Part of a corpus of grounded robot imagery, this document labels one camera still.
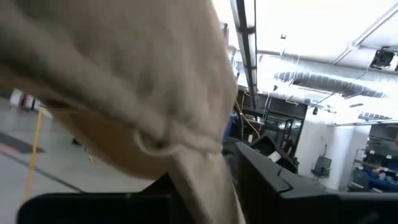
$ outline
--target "ceiling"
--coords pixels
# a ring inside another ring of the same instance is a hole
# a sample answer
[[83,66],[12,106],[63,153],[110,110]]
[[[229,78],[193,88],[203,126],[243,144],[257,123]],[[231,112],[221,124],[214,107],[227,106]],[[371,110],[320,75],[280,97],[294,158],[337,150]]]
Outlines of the ceiling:
[[[230,0],[213,2],[220,20],[229,24],[229,44],[238,48]],[[277,53],[284,50],[291,57],[333,64],[396,4],[396,0],[257,1],[257,48]],[[376,49],[398,45],[397,26],[398,13],[336,64],[368,68]]]

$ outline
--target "ductwork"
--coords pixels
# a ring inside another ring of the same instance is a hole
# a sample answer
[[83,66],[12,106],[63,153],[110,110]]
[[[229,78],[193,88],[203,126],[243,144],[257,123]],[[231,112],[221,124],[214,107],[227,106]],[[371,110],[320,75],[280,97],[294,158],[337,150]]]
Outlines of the ductwork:
[[[258,88],[273,77],[282,82],[319,90],[341,93],[345,96],[363,95],[389,97],[398,88],[398,75],[346,68],[325,63],[295,60],[274,55],[261,55],[258,65]],[[243,72],[239,62],[235,68]]]
[[[239,85],[239,89],[248,92],[248,88],[246,85]],[[315,105],[321,108],[329,108],[329,101],[320,102],[320,98],[324,99],[328,95],[324,93],[318,93],[316,91],[310,91],[306,89],[298,88],[298,86],[287,86],[285,83],[274,82],[273,85],[267,86],[267,88],[259,91],[259,95],[269,95],[273,98],[278,98],[281,100],[285,100],[287,103],[292,104],[305,104],[305,105]]]

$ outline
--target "ceiling fixture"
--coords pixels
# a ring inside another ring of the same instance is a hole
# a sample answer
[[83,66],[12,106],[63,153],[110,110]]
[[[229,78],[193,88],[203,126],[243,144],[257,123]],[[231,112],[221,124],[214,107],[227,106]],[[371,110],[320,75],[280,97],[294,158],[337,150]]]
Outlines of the ceiling fixture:
[[378,70],[382,70],[383,68],[389,68],[391,66],[391,61],[394,56],[395,53],[389,50],[388,47],[382,47],[374,54],[374,58],[369,67],[376,68]]
[[285,40],[285,39],[286,39],[286,34],[281,33],[281,34],[280,34],[280,38],[281,38],[282,40]]
[[238,35],[252,107],[257,107],[257,34],[256,0],[231,0],[232,15]]
[[363,105],[364,105],[363,103],[356,103],[354,105],[350,105],[349,107],[354,108],[354,107],[363,106]]

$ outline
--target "gray floor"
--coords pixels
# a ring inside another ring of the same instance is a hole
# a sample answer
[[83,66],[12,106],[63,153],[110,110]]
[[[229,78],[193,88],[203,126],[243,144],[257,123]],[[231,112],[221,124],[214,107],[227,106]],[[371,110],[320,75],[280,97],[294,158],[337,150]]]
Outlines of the gray floor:
[[[0,99],[0,132],[32,144],[36,118],[37,113],[20,112]],[[71,145],[72,137],[56,121],[43,117],[39,146],[45,152],[37,155],[39,171],[34,172],[31,197],[50,192],[76,192],[40,171],[85,192],[137,192],[151,183],[128,177],[98,160],[92,164],[82,147]],[[4,148],[3,151],[12,157],[0,153],[0,223],[11,224],[15,223],[16,212],[24,199],[28,168],[21,163],[29,163],[31,154]]]

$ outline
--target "blue object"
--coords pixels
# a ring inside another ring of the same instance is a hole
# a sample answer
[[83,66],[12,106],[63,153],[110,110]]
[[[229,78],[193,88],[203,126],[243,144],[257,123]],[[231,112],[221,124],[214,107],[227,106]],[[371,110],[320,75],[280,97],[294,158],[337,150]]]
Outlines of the blue object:
[[388,163],[388,168],[391,170],[398,170],[398,162],[396,160],[390,160]]
[[229,121],[228,124],[226,125],[225,132],[224,132],[224,137],[223,137],[223,142],[227,141],[229,139],[229,134],[231,132],[231,127],[232,127],[232,122],[234,121],[234,113],[231,112],[229,114]]
[[398,185],[392,184],[388,180],[380,180],[379,176],[372,173],[371,170],[364,169],[365,173],[368,174],[368,188],[376,188],[383,192],[398,192]]

